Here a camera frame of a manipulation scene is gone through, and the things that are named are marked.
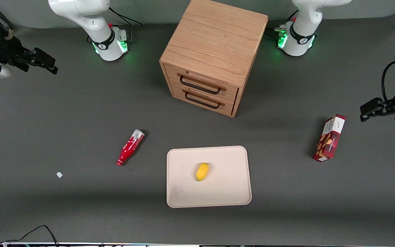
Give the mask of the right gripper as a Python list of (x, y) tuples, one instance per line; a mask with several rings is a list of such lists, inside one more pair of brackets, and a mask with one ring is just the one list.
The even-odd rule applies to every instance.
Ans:
[(56, 75), (58, 67), (55, 66), (56, 59), (50, 56), (40, 48), (35, 47), (31, 52), (31, 55), (24, 55), (25, 48), (21, 44), (21, 41), (17, 37), (13, 37), (10, 40), (5, 40), (0, 35), (0, 63), (9, 64), (19, 68), (24, 72), (29, 70), (29, 62), (34, 66), (39, 66), (48, 70), (50, 73)]

